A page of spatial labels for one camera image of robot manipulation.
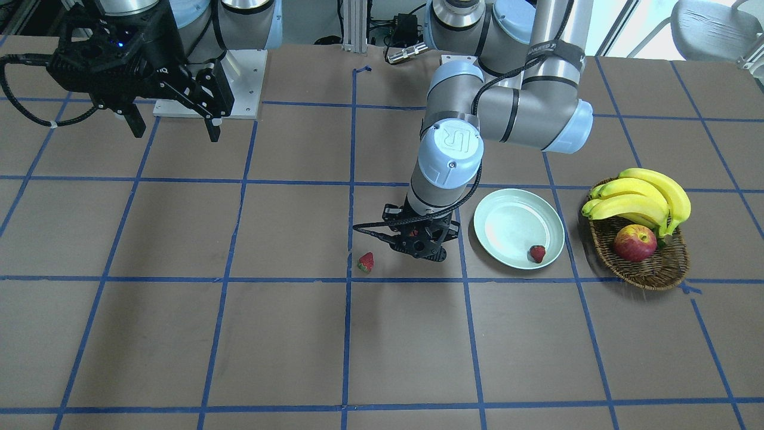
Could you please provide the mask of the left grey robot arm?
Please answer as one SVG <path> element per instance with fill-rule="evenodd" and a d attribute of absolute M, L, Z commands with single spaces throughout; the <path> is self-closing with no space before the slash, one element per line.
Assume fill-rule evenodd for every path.
<path fill-rule="evenodd" d="M 453 60 L 426 96 L 417 162 L 401 206 L 377 234 L 390 248 L 441 262 L 457 239 L 456 208 L 480 179 L 485 141 L 571 154 L 589 138 L 594 109 L 578 94 L 592 1 L 429 1 L 424 41 Z"/>

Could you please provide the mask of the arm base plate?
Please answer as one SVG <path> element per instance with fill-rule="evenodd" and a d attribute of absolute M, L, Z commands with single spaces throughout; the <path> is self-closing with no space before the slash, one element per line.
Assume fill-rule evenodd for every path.
<path fill-rule="evenodd" d="M 268 54 L 266 50 L 228 51 L 222 60 L 235 98 L 230 119 L 257 119 Z M 185 119 L 200 117 L 173 100 L 156 101 L 153 115 Z"/>
<path fill-rule="evenodd" d="M 450 63 L 453 61 L 461 61 L 470 63 L 470 65 L 475 65 L 477 61 L 477 57 L 475 56 L 463 56 L 463 55 L 455 55 L 455 54 L 443 54 L 441 55 L 440 63 L 441 65 L 445 65 L 445 63 Z"/>

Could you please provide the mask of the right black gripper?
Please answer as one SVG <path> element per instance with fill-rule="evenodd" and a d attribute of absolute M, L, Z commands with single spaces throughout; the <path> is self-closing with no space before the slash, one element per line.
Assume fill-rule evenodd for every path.
<path fill-rule="evenodd" d="M 47 72 L 68 91 L 87 93 L 94 105 L 122 110 L 134 138 L 146 123 L 137 97 L 169 98 L 196 112 L 208 138 L 218 142 L 224 117 L 235 98 L 223 66 L 202 66 L 192 75 L 174 14 L 148 8 L 127 16 L 107 16 L 98 8 L 66 12 L 59 44 L 47 61 Z"/>

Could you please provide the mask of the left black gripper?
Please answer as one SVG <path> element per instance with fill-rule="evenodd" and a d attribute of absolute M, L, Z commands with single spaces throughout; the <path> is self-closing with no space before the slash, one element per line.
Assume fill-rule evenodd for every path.
<path fill-rule="evenodd" d="M 395 236 L 382 234 L 382 240 L 394 251 L 415 258 L 442 262 L 447 257 L 447 251 L 442 247 L 442 243 L 457 239 L 460 234 L 460 223 L 451 217 L 450 213 L 444 217 L 391 226 L 391 231 L 398 234 Z M 408 236 L 412 228 L 417 229 L 418 236 Z"/>

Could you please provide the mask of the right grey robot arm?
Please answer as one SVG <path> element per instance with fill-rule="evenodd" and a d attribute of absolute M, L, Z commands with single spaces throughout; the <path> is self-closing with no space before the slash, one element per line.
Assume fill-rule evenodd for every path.
<path fill-rule="evenodd" d="M 281 46 L 282 10 L 279 1 L 81 1 L 45 68 L 63 89 L 122 116 L 137 138 L 142 98 L 196 112 L 217 142 L 235 103 L 224 55 Z"/>

